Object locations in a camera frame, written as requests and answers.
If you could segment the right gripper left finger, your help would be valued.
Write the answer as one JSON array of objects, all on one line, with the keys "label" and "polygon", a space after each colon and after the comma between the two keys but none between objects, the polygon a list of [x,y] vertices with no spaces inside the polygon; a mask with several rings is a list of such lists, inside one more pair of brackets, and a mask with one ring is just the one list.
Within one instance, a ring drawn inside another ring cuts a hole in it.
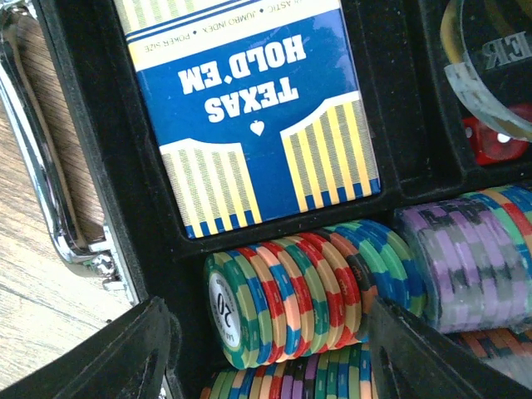
[{"label": "right gripper left finger", "polygon": [[2,398],[157,398],[172,371],[175,329],[153,297],[57,360],[1,390]]}]

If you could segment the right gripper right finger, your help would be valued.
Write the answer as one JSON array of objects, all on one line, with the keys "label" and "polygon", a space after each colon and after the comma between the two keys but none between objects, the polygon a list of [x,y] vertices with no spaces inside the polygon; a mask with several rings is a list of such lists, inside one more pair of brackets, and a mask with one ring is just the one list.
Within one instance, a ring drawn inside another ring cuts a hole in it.
[{"label": "right gripper right finger", "polygon": [[374,300],[369,344],[380,398],[529,398],[531,320],[439,332],[391,300]]}]

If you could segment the green red chip stack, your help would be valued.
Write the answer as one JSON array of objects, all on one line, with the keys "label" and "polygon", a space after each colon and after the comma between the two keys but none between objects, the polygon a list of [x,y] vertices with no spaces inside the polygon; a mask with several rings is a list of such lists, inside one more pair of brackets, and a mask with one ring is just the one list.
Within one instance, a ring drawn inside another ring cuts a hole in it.
[{"label": "green red chip stack", "polygon": [[211,254],[204,280],[222,352],[238,369],[365,342],[377,297],[415,315],[426,304],[409,246],[370,219]]}]

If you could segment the black poker chip case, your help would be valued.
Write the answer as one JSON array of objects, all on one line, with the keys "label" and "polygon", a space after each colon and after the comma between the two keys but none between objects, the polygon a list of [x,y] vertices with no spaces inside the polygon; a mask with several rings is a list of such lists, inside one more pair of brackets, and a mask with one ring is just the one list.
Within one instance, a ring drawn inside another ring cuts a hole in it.
[{"label": "black poker chip case", "polygon": [[175,329],[157,398],[202,398],[233,367],[210,318],[204,264],[225,250],[359,219],[394,227],[396,210],[492,187],[531,193],[531,140],[517,160],[478,165],[447,80],[441,20],[450,1],[339,1],[381,182],[379,193],[190,239],[116,11],[118,1],[31,1],[17,46],[89,241],[103,224],[140,302],[163,298]]}]

